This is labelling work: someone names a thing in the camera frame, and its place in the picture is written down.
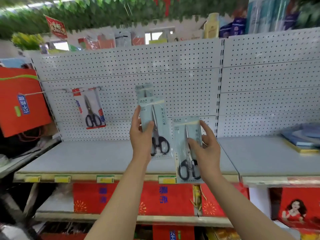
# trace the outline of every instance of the yellow price label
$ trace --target yellow price label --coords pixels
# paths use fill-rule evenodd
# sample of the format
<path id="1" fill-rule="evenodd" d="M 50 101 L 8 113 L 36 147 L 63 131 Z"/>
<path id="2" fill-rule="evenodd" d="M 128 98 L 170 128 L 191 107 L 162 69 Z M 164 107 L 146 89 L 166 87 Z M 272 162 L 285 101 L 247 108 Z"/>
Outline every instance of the yellow price label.
<path id="1" fill-rule="evenodd" d="M 70 183 L 71 176 L 70 175 L 57 175 L 54 176 L 55 183 Z"/>
<path id="2" fill-rule="evenodd" d="M 176 184 L 177 176 L 176 175 L 159 176 L 158 180 L 159 180 L 159 184 Z"/>
<path id="3" fill-rule="evenodd" d="M 98 184 L 112 184 L 115 182 L 114 175 L 98 175 L 97 176 L 97 183 Z"/>
<path id="4" fill-rule="evenodd" d="M 26 176 L 24 178 L 25 183 L 39 183 L 41 179 L 40 175 L 32 175 L 32 176 Z"/>

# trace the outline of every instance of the white pegboard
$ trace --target white pegboard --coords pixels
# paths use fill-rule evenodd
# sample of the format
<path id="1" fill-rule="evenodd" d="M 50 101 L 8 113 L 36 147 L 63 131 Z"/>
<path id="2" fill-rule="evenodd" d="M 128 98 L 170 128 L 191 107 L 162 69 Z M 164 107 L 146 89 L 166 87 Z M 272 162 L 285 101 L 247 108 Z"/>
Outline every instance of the white pegboard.
<path id="1" fill-rule="evenodd" d="M 201 117 L 211 128 L 217 125 L 216 116 Z M 131 120 L 106 121 L 106 127 L 99 129 L 86 129 L 82 121 L 58 122 L 63 141 L 99 141 L 99 140 L 129 140 Z M 172 119 L 168 119 L 171 138 L 173 138 Z"/>
<path id="2" fill-rule="evenodd" d="M 320 60 L 224 67 L 221 92 L 320 86 Z"/>
<path id="3" fill-rule="evenodd" d="M 320 59 L 320 28 L 230 36 L 224 67 Z"/>
<path id="4" fill-rule="evenodd" d="M 66 52 L 33 57 L 42 81 L 219 68 L 224 39 Z"/>
<path id="5" fill-rule="evenodd" d="M 155 72 L 124 76 L 44 81 L 43 88 L 56 122 L 80 121 L 80 113 L 71 92 L 56 89 L 97 87 L 106 120 L 131 119 L 137 106 L 135 85 L 154 85 L 156 96 L 166 100 L 168 117 L 218 114 L 220 69 Z"/>
<path id="6" fill-rule="evenodd" d="M 320 111 L 220 115 L 217 137 L 274 136 L 299 123 L 320 121 Z"/>
<path id="7" fill-rule="evenodd" d="M 320 110 L 319 88 L 221 93 L 219 116 Z"/>

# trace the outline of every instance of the blue label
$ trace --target blue label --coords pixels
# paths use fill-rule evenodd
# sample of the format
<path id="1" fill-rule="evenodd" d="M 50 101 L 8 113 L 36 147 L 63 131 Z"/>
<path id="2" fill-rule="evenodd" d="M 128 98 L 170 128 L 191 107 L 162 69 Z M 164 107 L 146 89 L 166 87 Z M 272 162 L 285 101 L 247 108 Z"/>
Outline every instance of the blue label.
<path id="1" fill-rule="evenodd" d="M 170 240 L 177 240 L 176 231 L 170 231 Z"/>
<path id="2" fill-rule="evenodd" d="M 30 114 L 30 109 L 26 100 L 26 96 L 22 95 L 22 94 L 18 94 L 18 101 L 22 110 L 22 113 L 24 115 L 28 115 Z"/>

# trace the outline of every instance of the hand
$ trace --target hand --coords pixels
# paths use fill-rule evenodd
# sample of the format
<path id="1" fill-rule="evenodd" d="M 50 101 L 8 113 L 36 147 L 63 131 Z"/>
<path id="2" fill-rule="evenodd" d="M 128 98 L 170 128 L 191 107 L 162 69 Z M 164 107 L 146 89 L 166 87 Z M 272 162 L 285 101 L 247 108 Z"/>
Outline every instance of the hand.
<path id="1" fill-rule="evenodd" d="M 211 176 L 221 176 L 220 145 L 210 127 L 200 120 L 200 125 L 207 135 L 202 135 L 202 141 L 208 146 L 202 148 L 197 141 L 189 138 L 188 143 L 197 156 L 201 178 L 207 181 Z"/>
<path id="2" fill-rule="evenodd" d="M 150 121 L 145 132 L 142 132 L 141 119 L 139 119 L 141 107 L 138 105 L 134 110 L 130 128 L 130 141 L 133 149 L 133 157 L 145 160 L 147 163 L 151 160 L 152 132 L 154 122 Z"/>

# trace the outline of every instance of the store shelf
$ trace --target store shelf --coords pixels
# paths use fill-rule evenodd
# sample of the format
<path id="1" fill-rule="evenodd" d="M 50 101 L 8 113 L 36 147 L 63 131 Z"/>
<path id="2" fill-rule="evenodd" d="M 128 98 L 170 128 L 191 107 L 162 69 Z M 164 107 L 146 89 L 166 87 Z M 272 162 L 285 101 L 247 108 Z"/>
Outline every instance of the store shelf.
<path id="1" fill-rule="evenodd" d="M 119 180 L 132 158 L 130 141 L 69 141 L 62 142 L 33 162 L 18 170 L 14 180 L 23 182 L 30 175 L 41 176 L 41 182 L 53 182 L 59 175 L 71 181 L 96 181 L 97 175 L 114 175 Z M 238 174 L 221 150 L 221 171 L 231 182 Z M 147 167 L 146 181 L 158 181 L 159 175 L 175 175 L 174 159 L 154 159 Z"/>
<path id="2" fill-rule="evenodd" d="M 37 221 L 73 221 L 94 222 L 99 214 L 81 214 L 73 211 L 73 196 L 52 195 L 36 211 L 34 219 Z M 232 227 L 225 217 L 198 216 L 138 216 L 137 224 L 189 225 L 210 227 Z"/>
<path id="3" fill-rule="evenodd" d="M 4 165 L 3 167 L 0 167 L 0 179 L 7 176 L 9 173 L 12 173 L 13 171 L 18 169 L 22 165 L 26 164 L 27 162 L 32 160 L 37 155 L 42 154 L 45 150 L 47 150 L 50 146 L 57 143 L 59 140 L 60 140 L 59 138 L 50 140 L 42 148 L 39 148 L 36 146 L 36 147 L 32 148 L 31 150 L 29 150 L 29 152 L 32 152 L 32 151 L 35 151 L 38 149 L 40 149 L 40 151 L 37 151 L 37 152 L 31 153 L 31 154 L 10 160 L 10 162 L 8 164 Z"/>
<path id="4" fill-rule="evenodd" d="M 300 154 L 280 137 L 220 138 L 218 141 L 245 185 L 320 185 L 320 154 Z"/>

